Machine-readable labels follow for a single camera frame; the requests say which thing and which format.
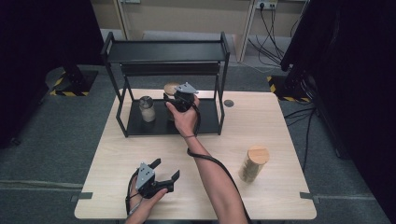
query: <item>yellow black warning tape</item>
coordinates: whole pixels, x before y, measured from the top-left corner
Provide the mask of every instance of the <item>yellow black warning tape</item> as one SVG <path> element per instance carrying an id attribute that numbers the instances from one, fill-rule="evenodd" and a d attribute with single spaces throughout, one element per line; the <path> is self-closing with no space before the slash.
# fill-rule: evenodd
<path id="1" fill-rule="evenodd" d="M 280 101 L 292 101 L 292 102 L 311 102 L 308 97 L 293 97 L 293 96 L 284 96 L 281 92 L 276 90 L 276 85 L 273 77 L 267 77 L 268 84 L 270 86 L 270 91 L 277 96 L 277 99 Z"/>
<path id="2" fill-rule="evenodd" d="M 61 95 L 61 96 L 87 96 L 88 91 L 59 91 L 57 90 L 58 87 L 64 84 L 64 82 L 68 81 L 66 72 L 63 72 L 62 75 L 58 78 L 58 80 L 55 82 L 55 85 L 53 85 L 52 91 L 49 93 L 49 95 Z"/>

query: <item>gray carpet floor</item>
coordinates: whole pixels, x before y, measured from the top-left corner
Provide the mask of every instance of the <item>gray carpet floor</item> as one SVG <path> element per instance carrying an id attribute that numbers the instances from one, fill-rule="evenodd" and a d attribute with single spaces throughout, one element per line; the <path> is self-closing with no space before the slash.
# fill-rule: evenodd
<path id="1" fill-rule="evenodd" d="M 44 97 L 20 134 L 21 144 L 0 150 L 0 223 L 117 223 L 116 220 L 79 220 L 76 202 L 89 172 L 115 92 L 101 66 L 82 69 L 99 71 L 88 96 Z M 119 69 L 114 68 L 121 83 Z M 229 67 L 226 91 L 269 91 L 266 76 L 286 75 L 279 69 L 266 73 L 242 64 Z M 48 74 L 52 87 L 62 69 Z M 133 79 L 132 85 L 160 89 L 167 79 Z M 210 81 L 188 80 L 198 90 L 212 87 Z M 279 102 L 284 115 L 313 105 Z M 300 163 L 304 162 L 308 119 L 286 119 Z M 352 161 L 336 157 L 332 140 L 320 119 L 310 125 L 305 178 L 314 195 L 318 216 L 314 220 L 286 223 L 389 223 Z M 164 221 L 148 223 L 168 223 Z M 263 221 L 262 223 L 283 223 Z"/>

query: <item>human arm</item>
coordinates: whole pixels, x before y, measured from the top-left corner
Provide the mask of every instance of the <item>human arm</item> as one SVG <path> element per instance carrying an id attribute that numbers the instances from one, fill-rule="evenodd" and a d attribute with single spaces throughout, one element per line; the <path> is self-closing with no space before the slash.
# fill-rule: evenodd
<path id="1" fill-rule="evenodd" d="M 151 209 L 154 207 L 154 205 L 165 195 L 165 193 L 168 191 L 167 189 L 161 189 L 158 191 L 152 198 L 150 199 L 142 199 L 142 196 L 140 194 L 137 194 L 137 191 L 135 189 L 136 185 L 136 177 L 132 181 L 132 188 L 131 188 L 131 195 L 135 195 L 134 197 L 131 198 L 130 201 L 130 207 L 134 208 L 136 207 L 137 204 L 138 207 L 136 210 L 132 212 L 131 215 L 129 215 L 125 221 L 125 224 L 142 224 L 146 221 L 146 219 L 149 218 L 149 214 L 151 213 Z"/>
<path id="2" fill-rule="evenodd" d="M 194 103 L 197 106 L 199 105 L 199 100 L 196 96 Z M 210 156 L 210 153 L 196 137 L 188 137 L 194 136 L 193 128 L 197 120 L 193 108 L 180 113 L 171 104 L 167 103 L 166 105 L 173 113 L 175 125 L 184 137 L 190 152 Z M 233 181 L 227 176 L 225 171 L 213 161 L 201 158 L 194 158 L 194 160 L 219 223 L 248 223 L 242 199 L 233 185 Z"/>

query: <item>human hand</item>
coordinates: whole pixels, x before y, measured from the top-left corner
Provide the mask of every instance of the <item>human hand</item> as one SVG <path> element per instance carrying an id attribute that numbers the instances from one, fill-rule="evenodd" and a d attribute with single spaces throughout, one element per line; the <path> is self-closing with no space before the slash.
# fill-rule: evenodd
<path id="1" fill-rule="evenodd" d="M 194 95 L 194 103 L 198 107 L 199 99 Z M 166 106 L 172 112 L 175 119 L 175 126 L 180 132 L 181 136 L 191 136 L 194 135 L 194 126 L 197 120 L 197 115 L 195 110 L 191 107 L 186 112 L 178 112 L 177 109 L 169 102 L 166 102 Z"/>
<path id="2" fill-rule="evenodd" d="M 168 191 L 168 189 L 161 189 L 150 199 L 142 198 L 142 196 L 138 194 L 137 190 L 135 189 L 136 179 L 137 176 L 132 180 L 132 187 L 131 187 L 131 195 L 135 195 L 135 196 L 131 198 L 129 204 L 131 208 L 134 208 L 139 203 L 140 204 L 138 205 L 137 209 L 134 210 L 134 212 L 130 216 L 128 216 L 128 219 L 125 222 L 126 224 L 144 223 L 149 218 L 151 209 Z"/>

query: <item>shelf rack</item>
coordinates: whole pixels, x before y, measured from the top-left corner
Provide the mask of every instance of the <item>shelf rack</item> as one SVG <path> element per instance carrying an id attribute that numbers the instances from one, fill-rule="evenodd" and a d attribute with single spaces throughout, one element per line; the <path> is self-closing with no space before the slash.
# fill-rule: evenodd
<path id="1" fill-rule="evenodd" d="M 148 76 L 214 76 L 216 81 L 213 97 L 200 99 L 199 109 L 202 122 L 199 133 L 221 134 L 225 116 L 222 95 L 230 59 L 224 32 L 221 32 L 219 40 L 181 41 L 119 41 L 115 40 L 110 32 L 102 48 L 101 56 L 120 101 L 116 118 L 125 137 L 178 133 L 175 123 L 168 120 L 168 112 L 163 99 L 153 99 L 156 119 L 152 122 L 142 120 L 139 99 L 134 98 L 128 77 Z M 121 93 L 111 70 L 111 65 L 114 63 L 120 65 L 124 77 Z M 221 63 L 223 63 L 223 69 L 221 81 L 219 81 Z M 120 112 L 127 91 L 131 96 L 132 106 L 128 125 L 125 126 L 120 119 Z M 217 97 L 219 97 L 220 117 Z"/>

